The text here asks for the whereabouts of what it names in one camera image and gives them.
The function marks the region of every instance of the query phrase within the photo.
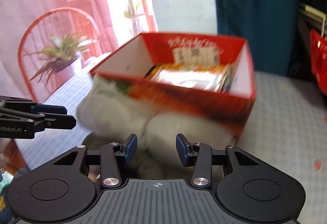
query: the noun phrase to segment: red bag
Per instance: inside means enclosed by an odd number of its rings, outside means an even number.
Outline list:
[[[314,29],[310,32],[311,72],[317,79],[319,90],[327,95],[327,40]]]

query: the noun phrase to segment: white planter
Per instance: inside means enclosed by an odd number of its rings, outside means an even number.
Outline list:
[[[71,65],[67,66],[65,69],[54,75],[56,90],[65,84],[69,79],[71,79],[75,74],[82,70],[81,58],[78,58]]]

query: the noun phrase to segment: ribbed grip surface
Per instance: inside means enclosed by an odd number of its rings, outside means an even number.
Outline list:
[[[129,180],[118,190],[102,193],[84,215],[67,224],[241,224],[224,212],[206,190],[185,180]],[[23,220],[17,224],[27,224]]]

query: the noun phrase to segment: white wall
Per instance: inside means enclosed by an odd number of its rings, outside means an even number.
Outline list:
[[[217,34],[215,0],[152,0],[159,31]]]

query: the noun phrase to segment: teal curtain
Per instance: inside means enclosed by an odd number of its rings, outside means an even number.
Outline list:
[[[287,75],[299,0],[216,0],[218,33],[248,39],[256,70]]]

